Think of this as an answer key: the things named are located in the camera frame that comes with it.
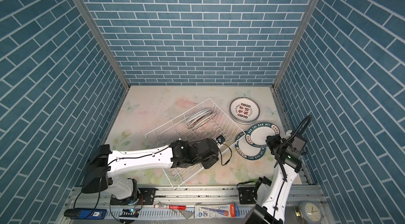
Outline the white wire dish rack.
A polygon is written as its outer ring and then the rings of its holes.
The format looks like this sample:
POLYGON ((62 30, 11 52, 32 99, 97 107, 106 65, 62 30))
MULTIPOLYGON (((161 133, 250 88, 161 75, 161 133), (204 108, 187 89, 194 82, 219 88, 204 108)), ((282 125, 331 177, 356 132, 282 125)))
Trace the white wire dish rack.
MULTIPOLYGON (((225 144, 234 149, 236 136, 240 133, 245 134, 225 111, 214 103, 212 99, 208 98, 162 126, 150 131, 144 137, 152 148, 157 148, 168 145, 179 138, 184 141, 194 142, 205 138, 216 139, 222 135, 225 144), (188 122, 189 119, 193 114, 204 109, 211 112, 208 116, 212 117, 202 122, 199 128, 193 129, 191 122, 188 122)), ((220 166, 220 160, 209 170, 218 165, 220 166)), ((162 170, 172 188, 177 189, 180 186, 185 186, 189 180, 206 169, 203 168, 202 164, 196 164, 188 168, 167 168, 162 170)))

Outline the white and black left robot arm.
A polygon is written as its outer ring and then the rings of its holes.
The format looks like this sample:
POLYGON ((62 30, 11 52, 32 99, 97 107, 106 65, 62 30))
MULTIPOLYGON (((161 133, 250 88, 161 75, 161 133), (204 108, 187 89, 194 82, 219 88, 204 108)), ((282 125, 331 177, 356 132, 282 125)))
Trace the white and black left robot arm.
POLYGON ((108 144, 101 145, 86 161, 81 192, 107 191, 121 201, 137 199, 137 182, 122 174, 155 168, 188 168, 197 164, 209 169, 219 160, 219 147, 220 143, 212 138, 196 142, 178 139, 163 147, 139 151, 118 151, 108 144))

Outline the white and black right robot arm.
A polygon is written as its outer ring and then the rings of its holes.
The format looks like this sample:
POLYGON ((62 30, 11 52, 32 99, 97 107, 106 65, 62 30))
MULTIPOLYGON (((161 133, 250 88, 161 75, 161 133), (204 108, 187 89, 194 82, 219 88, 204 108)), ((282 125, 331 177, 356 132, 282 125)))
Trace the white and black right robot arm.
POLYGON ((255 184, 256 205, 245 216, 244 224, 283 224, 285 209, 293 181, 302 167, 299 159, 306 140, 287 131, 286 137, 268 136, 266 143, 277 163, 273 179, 259 178, 255 184))

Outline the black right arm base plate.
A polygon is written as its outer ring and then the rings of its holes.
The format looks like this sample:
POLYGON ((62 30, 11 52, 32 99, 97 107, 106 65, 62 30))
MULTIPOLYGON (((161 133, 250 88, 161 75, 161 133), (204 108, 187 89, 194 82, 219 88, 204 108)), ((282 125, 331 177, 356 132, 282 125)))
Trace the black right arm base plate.
POLYGON ((241 205, 256 204, 256 192, 254 187, 239 187, 238 189, 239 203, 241 205))

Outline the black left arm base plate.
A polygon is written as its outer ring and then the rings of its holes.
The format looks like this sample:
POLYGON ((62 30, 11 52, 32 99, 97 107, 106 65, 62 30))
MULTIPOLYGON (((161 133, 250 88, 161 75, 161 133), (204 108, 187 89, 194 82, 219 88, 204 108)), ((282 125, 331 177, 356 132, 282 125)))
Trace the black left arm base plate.
POLYGON ((125 206, 125 205, 153 205, 156 188, 138 188, 135 195, 126 199, 119 200, 115 196, 110 199, 110 205, 112 206, 125 206))

